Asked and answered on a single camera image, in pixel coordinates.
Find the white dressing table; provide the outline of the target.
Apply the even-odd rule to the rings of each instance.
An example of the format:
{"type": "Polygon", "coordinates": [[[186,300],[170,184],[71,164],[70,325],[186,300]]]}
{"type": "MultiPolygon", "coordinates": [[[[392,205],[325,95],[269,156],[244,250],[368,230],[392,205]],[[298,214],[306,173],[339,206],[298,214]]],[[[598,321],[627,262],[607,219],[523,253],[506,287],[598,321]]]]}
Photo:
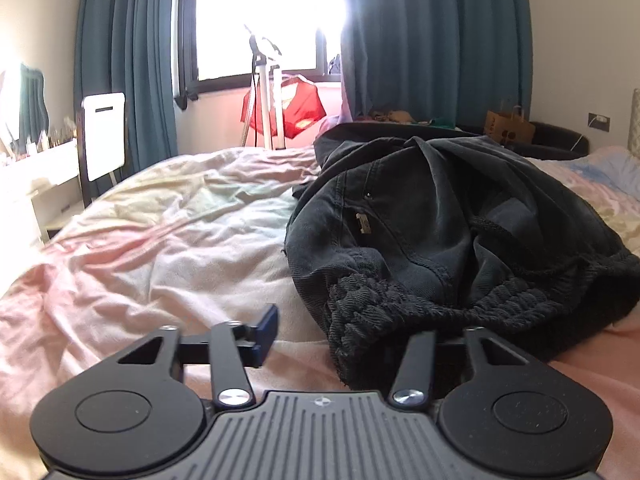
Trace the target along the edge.
{"type": "Polygon", "coordinates": [[[1,167],[1,237],[48,240],[48,225],[81,203],[76,141],[1,167]]]}

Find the white-backed dark chair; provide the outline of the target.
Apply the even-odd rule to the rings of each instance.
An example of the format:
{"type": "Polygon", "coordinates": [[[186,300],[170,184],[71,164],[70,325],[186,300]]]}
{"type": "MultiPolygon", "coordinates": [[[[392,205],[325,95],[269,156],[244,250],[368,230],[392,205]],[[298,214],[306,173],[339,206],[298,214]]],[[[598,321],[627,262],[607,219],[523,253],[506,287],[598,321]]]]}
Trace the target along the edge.
{"type": "Polygon", "coordinates": [[[77,153],[82,202],[93,202],[90,184],[107,176],[117,184],[126,164],[126,98],[122,92],[95,94],[81,101],[77,114],[77,153]]]}

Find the teal left curtain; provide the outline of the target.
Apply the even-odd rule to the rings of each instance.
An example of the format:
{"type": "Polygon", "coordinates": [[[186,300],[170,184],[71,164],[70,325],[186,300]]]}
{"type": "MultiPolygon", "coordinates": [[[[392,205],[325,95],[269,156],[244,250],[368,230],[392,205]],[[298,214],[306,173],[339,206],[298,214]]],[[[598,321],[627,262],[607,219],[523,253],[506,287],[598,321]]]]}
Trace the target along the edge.
{"type": "Polygon", "coordinates": [[[172,0],[80,0],[74,100],[122,92],[128,166],[178,155],[171,76],[172,0]]]}

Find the teal right curtain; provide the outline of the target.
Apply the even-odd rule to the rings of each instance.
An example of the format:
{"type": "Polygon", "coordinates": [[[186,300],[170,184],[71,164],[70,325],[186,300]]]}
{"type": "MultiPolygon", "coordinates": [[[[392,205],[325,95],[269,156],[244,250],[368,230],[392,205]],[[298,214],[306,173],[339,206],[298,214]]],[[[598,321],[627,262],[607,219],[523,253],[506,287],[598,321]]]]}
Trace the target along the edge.
{"type": "Polygon", "coordinates": [[[491,110],[529,110],[529,0],[346,2],[342,81],[353,118],[404,110],[481,127],[491,110]]]}

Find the dark window frame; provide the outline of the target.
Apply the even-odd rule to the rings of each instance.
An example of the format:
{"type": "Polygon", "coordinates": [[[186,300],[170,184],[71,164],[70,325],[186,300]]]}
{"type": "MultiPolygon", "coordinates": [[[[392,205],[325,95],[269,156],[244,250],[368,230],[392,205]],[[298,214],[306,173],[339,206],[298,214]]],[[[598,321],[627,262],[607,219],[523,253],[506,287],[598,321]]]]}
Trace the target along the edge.
{"type": "Polygon", "coordinates": [[[177,0],[178,107],[205,93],[246,88],[254,47],[287,74],[315,82],[341,73],[346,0],[177,0]]]}

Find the pastel tie-dye bed cover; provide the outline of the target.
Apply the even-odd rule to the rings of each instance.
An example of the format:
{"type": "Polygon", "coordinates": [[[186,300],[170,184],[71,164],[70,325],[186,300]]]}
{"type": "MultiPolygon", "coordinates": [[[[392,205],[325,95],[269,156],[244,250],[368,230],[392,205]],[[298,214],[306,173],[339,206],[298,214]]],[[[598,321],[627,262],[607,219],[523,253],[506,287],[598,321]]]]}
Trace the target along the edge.
{"type": "MultiPolygon", "coordinates": [[[[634,156],[530,163],[639,260],[634,156]]],[[[638,477],[639,300],[548,361],[508,341],[527,365],[481,370],[430,408],[344,384],[284,252],[295,193],[319,171],[314,148],[176,157],[117,185],[44,248],[1,301],[2,477],[638,477]],[[254,324],[270,306],[276,339],[245,369],[253,405],[215,408],[206,364],[183,367],[201,408],[118,404],[116,360],[136,341],[254,324]]]]}

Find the wall power socket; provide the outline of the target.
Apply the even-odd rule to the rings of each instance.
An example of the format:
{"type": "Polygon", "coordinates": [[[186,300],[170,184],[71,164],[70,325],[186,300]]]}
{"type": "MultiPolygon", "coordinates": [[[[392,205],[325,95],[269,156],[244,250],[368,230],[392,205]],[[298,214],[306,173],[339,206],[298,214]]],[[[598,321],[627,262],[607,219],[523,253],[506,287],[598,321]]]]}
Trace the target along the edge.
{"type": "Polygon", "coordinates": [[[611,128],[611,118],[601,114],[589,113],[587,125],[589,128],[609,132],[611,128]]]}

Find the red garment on hanger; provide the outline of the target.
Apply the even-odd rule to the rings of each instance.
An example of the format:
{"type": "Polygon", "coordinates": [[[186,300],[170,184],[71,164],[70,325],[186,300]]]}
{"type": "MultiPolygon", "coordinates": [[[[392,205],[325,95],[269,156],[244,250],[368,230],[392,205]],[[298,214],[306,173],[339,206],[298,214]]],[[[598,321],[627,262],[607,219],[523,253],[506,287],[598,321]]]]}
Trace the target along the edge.
{"type": "MultiPolygon", "coordinates": [[[[262,134],[262,85],[253,82],[250,91],[243,98],[241,122],[243,130],[241,143],[246,143],[248,130],[262,134]]],[[[317,86],[307,78],[296,75],[285,78],[280,87],[281,105],[276,107],[276,99],[268,92],[269,125],[271,137],[284,136],[294,139],[299,133],[314,125],[324,116],[326,110],[320,100],[317,86]]]]}

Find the black jacket with ribbed hem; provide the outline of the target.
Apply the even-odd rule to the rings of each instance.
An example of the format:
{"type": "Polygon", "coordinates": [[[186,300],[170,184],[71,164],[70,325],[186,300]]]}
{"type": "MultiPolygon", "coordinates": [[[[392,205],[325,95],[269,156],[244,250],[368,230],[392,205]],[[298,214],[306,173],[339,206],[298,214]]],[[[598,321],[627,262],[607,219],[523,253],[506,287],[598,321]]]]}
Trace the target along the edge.
{"type": "Polygon", "coordinates": [[[353,389],[408,339],[488,328],[548,361],[624,318],[639,260],[587,202],[487,136],[351,122],[314,141],[284,252],[353,389]]]}

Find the vanity mirror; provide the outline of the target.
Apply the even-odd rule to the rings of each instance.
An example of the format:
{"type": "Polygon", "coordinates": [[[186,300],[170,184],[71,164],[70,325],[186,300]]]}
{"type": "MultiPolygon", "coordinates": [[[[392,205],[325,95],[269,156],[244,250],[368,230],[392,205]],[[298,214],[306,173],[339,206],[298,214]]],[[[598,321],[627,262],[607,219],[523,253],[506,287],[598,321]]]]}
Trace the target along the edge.
{"type": "Polygon", "coordinates": [[[24,64],[10,67],[1,77],[3,139],[9,141],[11,148],[24,150],[29,143],[37,144],[49,125],[42,71],[24,64]]]}

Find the silver tripod stand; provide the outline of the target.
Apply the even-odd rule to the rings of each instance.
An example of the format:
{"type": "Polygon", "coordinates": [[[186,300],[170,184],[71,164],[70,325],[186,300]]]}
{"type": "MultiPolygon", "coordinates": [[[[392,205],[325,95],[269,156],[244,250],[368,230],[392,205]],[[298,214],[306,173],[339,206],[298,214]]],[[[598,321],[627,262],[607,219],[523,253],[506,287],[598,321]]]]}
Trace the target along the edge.
{"type": "MultiPolygon", "coordinates": [[[[282,53],[279,47],[265,36],[256,35],[248,26],[245,26],[250,34],[248,42],[252,51],[252,68],[250,69],[250,85],[259,82],[262,85],[260,96],[262,97],[262,138],[264,148],[269,151],[284,150],[286,142],[284,136],[271,137],[269,125],[268,92],[276,99],[276,107],[281,105],[279,96],[283,81],[282,67],[280,64],[282,53]]],[[[255,132],[254,141],[257,141],[258,133],[255,132]]]]}

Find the pile of coloured clothes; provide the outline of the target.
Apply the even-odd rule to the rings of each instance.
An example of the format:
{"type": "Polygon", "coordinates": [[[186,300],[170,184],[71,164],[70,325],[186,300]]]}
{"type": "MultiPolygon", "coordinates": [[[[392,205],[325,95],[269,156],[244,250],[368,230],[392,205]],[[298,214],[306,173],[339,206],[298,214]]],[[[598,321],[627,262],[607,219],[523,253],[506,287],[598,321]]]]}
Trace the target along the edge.
{"type": "Polygon", "coordinates": [[[358,117],[341,114],[323,118],[320,120],[318,133],[326,133],[334,127],[341,124],[350,124],[351,122],[389,122],[390,124],[415,125],[460,131],[459,127],[440,119],[416,120],[405,110],[388,110],[387,112],[372,110],[369,115],[360,115],[358,117]]]}

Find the teal curtain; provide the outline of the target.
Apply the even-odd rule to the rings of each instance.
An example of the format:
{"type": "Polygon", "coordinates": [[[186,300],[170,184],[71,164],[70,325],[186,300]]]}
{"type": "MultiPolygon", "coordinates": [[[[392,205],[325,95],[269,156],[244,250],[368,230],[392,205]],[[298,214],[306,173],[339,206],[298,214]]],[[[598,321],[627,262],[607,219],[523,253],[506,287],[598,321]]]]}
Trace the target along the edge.
{"type": "Polygon", "coordinates": [[[342,81],[353,118],[404,110],[481,127],[491,110],[529,110],[529,0],[346,2],[342,81]]]}
{"type": "Polygon", "coordinates": [[[172,0],[80,0],[74,100],[122,92],[128,166],[178,155],[171,76],[172,0]]]}

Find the brown paper bag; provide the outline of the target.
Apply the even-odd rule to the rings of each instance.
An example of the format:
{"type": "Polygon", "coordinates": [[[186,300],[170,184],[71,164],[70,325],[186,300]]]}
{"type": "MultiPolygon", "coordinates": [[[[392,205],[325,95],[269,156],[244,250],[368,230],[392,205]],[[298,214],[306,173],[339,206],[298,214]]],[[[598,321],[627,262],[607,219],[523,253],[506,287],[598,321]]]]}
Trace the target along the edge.
{"type": "Polygon", "coordinates": [[[517,105],[507,113],[488,110],[484,133],[501,145],[531,144],[535,134],[535,126],[525,118],[524,108],[517,105]]]}

